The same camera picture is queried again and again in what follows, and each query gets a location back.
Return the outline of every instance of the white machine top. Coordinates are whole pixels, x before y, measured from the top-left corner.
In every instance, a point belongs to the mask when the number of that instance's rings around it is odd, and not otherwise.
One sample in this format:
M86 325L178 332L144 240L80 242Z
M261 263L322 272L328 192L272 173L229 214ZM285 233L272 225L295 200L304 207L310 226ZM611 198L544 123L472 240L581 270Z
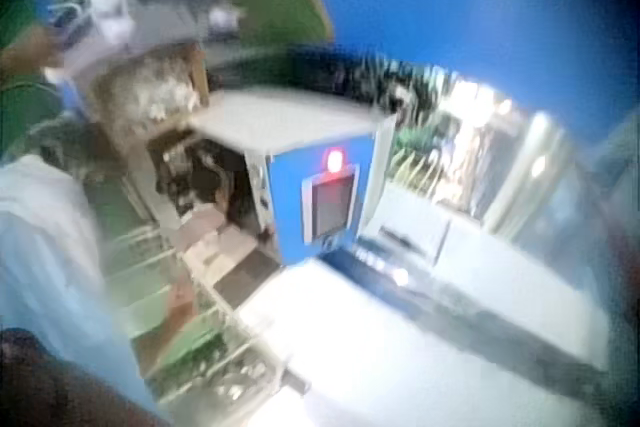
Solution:
M337 97L284 89L214 93L209 105L189 120L194 130L265 155L375 132L384 118Z

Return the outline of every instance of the person's arm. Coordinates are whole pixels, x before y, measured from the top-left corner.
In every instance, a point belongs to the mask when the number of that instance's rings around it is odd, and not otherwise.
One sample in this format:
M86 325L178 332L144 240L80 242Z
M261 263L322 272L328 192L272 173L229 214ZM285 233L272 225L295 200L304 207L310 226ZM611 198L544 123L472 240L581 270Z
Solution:
M37 73L59 64L55 42L49 29L33 24L0 52L0 88L16 75Z
M133 342L133 350L136 353L140 373L143 377L156 364L160 354L195 314L194 292L190 281L173 285L169 292L169 314L166 320Z

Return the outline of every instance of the ceiling light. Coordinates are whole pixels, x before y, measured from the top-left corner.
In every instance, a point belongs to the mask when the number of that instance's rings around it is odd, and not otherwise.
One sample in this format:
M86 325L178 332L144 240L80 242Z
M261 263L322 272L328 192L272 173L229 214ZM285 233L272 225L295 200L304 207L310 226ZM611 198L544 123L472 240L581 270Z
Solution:
M511 100L503 100L502 103L500 103L500 105L498 106L498 113L500 115L507 115L509 112L511 112Z
M539 177L540 174L544 172L544 169L546 167L547 167L547 159L544 155L541 155L533 162L533 165L531 166L531 177L533 177L534 179L536 177Z

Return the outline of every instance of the metal rack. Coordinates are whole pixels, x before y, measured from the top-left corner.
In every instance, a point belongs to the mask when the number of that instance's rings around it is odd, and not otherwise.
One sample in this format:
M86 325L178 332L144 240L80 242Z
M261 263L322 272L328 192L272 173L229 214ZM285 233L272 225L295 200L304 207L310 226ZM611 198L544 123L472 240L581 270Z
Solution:
M136 309L144 310L143 304L149 299L167 294L173 279L189 274L180 255L155 225L118 237L109 245L107 257L127 266L107 277L108 286L124 284L126 289L135 286L135 279L144 280L140 284L146 290L140 299L126 292L112 295L122 301L118 307L124 317L135 316ZM204 288L190 274L189 278L196 290L200 314L185 326L149 372L147 383L158 403L180 425L199 425L196 419L206 417L213 406L216 419L220 419L215 424L235 425L279 390L285 368L258 336L247 331L213 288ZM166 286L162 287L159 279L164 279ZM157 309L166 309L164 299L156 305ZM151 319L146 328L153 328L162 320L163 312L157 313L160 315ZM144 333L142 324L129 329L130 337Z

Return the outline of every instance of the blue panel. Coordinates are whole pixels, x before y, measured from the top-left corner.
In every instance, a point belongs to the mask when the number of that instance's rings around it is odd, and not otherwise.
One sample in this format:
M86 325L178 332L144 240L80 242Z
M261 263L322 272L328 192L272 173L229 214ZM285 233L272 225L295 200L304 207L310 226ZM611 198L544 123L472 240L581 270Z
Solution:
M338 235L336 246L350 243L355 239L369 180L373 145L373 135L364 135L330 144L292 150L277 155L273 159L269 165L271 199L280 254L285 265L313 257L323 250L320 241L309 245L304 243L302 181L326 171L325 153L330 148L337 147L345 153L345 164L357 164L360 167L351 227Z

